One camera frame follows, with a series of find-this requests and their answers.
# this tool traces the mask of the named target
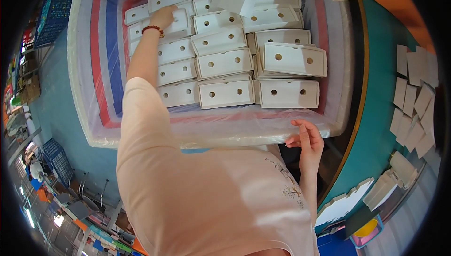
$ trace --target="printed graphic on shirt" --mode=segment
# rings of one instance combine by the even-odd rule
[[[288,169],[285,167],[285,164],[281,164],[280,162],[274,162],[271,161],[268,158],[265,158],[266,161],[269,161],[274,164],[274,168],[278,170],[286,179],[290,180],[293,186],[287,186],[283,191],[282,195],[293,199],[297,202],[299,209],[304,209],[304,203],[302,198],[302,192],[301,188],[299,187],[298,183],[296,182],[295,178],[291,175],[291,173],[288,171]]]

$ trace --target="light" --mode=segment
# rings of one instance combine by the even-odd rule
[[[56,217],[56,216],[53,217],[53,222],[55,223],[55,225],[57,225],[59,227],[61,227],[61,224],[63,223],[63,221],[64,221],[64,217],[61,215],[58,215],[58,217]]]
[[[28,220],[30,221],[31,227],[35,228],[34,223],[33,223],[33,219],[31,219],[30,209],[27,208],[25,211],[27,212]]]

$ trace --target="floor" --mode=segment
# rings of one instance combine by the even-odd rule
[[[116,180],[117,151],[88,145],[78,120],[67,66],[67,30],[54,43],[54,49],[39,71],[41,96],[30,104],[41,140],[54,138],[64,149],[78,180],[88,174],[85,188],[99,193],[108,179],[104,200],[112,205],[120,199]]]

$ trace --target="blue stripe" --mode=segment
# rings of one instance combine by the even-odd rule
[[[118,0],[107,0],[105,34],[106,55],[108,59],[108,72],[110,76],[111,92],[113,94],[114,109],[118,117],[122,117],[122,97],[124,87],[121,78],[121,63],[119,61],[118,34],[117,34],[117,3]]]

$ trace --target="teal table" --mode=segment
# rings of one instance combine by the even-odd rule
[[[393,149],[404,152],[389,131],[395,107],[392,102],[397,77],[396,45],[406,45],[415,51],[418,43],[397,18],[374,0],[359,0],[359,5],[365,54],[362,96],[341,172],[319,209],[361,181],[369,177],[377,180],[388,166]],[[346,217],[364,205],[360,201]],[[326,225],[316,227],[316,232]]]

